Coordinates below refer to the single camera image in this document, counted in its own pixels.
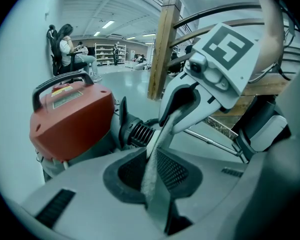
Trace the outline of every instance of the black handle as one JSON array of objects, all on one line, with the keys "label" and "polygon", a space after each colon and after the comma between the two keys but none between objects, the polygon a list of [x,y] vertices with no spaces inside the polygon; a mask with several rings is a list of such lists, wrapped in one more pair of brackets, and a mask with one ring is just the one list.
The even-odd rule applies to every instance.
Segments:
[{"label": "black handle", "polygon": [[58,75],[54,78],[51,78],[50,80],[40,84],[37,88],[33,90],[32,93],[32,106],[33,111],[36,111],[37,109],[42,107],[42,104],[40,102],[40,94],[44,92],[46,89],[69,79],[73,78],[79,78],[82,77],[84,83],[86,85],[93,85],[94,81],[92,81],[91,77],[88,75],[85,71],[73,71],[65,74]]}]

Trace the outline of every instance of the floor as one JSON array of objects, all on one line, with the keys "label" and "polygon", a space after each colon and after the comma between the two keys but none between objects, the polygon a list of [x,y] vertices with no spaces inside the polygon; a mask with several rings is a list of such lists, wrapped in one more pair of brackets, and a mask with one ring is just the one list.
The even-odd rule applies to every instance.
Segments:
[{"label": "floor", "polygon": [[98,66],[98,74],[100,76],[104,74],[115,73],[115,72],[131,72],[131,71],[136,71],[136,70],[133,70],[131,67],[126,67],[124,64],[118,64],[117,66],[115,65]]},{"label": "floor", "polygon": [[[99,67],[98,70],[102,76],[99,84],[111,89],[117,100],[121,100],[126,96],[127,108],[131,114],[143,121],[158,118],[160,101],[147,98],[150,71],[136,71],[123,66],[105,66]],[[203,122],[192,126],[190,129],[232,148],[230,139]],[[233,154],[207,144],[185,132],[176,134],[170,147],[196,156],[241,163],[241,160]]]}]

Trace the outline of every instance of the ribbed hose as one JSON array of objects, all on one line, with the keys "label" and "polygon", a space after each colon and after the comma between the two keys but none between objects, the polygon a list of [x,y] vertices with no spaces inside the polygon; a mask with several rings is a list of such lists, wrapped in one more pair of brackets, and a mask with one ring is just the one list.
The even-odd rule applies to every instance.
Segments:
[{"label": "ribbed hose", "polygon": [[130,135],[130,143],[137,147],[146,147],[154,133],[154,129],[139,123]]}]

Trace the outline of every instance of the wooden post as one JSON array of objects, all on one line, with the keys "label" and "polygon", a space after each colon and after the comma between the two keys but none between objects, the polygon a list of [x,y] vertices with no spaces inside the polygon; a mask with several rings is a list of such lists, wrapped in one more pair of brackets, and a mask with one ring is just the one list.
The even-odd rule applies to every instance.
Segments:
[{"label": "wooden post", "polygon": [[173,25],[179,20],[180,10],[180,0],[163,0],[148,86],[148,98],[152,100],[159,99],[164,89],[167,64],[171,60],[173,50],[170,44],[175,40],[177,33]]}]

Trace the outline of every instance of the black office chair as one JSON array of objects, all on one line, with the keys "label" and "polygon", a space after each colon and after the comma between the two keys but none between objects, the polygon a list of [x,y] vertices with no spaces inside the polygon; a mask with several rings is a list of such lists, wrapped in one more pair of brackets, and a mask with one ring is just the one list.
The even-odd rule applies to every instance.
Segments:
[{"label": "black office chair", "polygon": [[51,55],[51,57],[52,57],[52,68],[53,68],[52,72],[54,76],[59,76],[61,74],[77,71],[84,68],[87,65],[86,62],[75,63],[75,57],[77,54],[81,54],[82,53],[81,51],[69,53],[67,56],[71,56],[70,64],[67,66],[62,65],[61,58],[56,57],[57,54],[56,41],[58,37],[58,32],[56,31],[56,27],[54,25],[49,26],[49,30],[46,33],[46,37],[50,42],[50,47],[53,54]]}]

